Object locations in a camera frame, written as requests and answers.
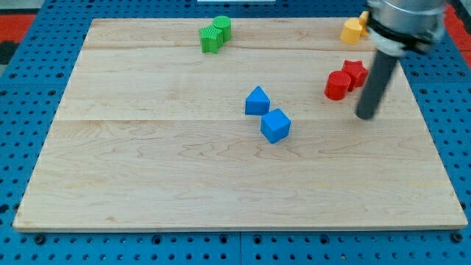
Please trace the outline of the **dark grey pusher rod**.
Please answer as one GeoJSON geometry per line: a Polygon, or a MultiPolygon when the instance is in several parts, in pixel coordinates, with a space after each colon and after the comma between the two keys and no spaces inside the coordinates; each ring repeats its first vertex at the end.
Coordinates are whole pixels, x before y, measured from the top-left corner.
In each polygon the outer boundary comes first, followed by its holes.
{"type": "Polygon", "coordinates": [[[398,57],[376,51],[369,76],[355,108],[357,117],[363,120],[375,117],[398,60],[398,57]]]}

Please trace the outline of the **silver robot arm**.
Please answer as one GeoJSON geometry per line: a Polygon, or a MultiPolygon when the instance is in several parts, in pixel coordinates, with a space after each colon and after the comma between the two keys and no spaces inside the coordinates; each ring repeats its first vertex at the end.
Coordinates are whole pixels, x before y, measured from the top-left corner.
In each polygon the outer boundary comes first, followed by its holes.
{"type": "Polygon", "coordinates": [[[428,53],[445,34],[445,0],[368,0],[366,28],[376,45],[355,114],[375,117],[397,62],[407,51],[428,53]]]}

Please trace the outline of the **yellow block behind arm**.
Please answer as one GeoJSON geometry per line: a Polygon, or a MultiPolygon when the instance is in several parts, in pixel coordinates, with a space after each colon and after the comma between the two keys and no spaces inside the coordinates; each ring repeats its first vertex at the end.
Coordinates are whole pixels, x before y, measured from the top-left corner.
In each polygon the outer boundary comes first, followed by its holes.
{"type": "Polygon", "coordinates": [[[368,29],[367,29],[367,21],[368,21],[368,18],[369,18],[369,12],[368,11],[363,11],[360,16],[358,17],[358,20],[359,20],[359,24],[361,25],[362,27],[362,30],[361,30],[361,36],[362,37],[368,37],[369,36],[369,33],[368,33],[368,29]]]}

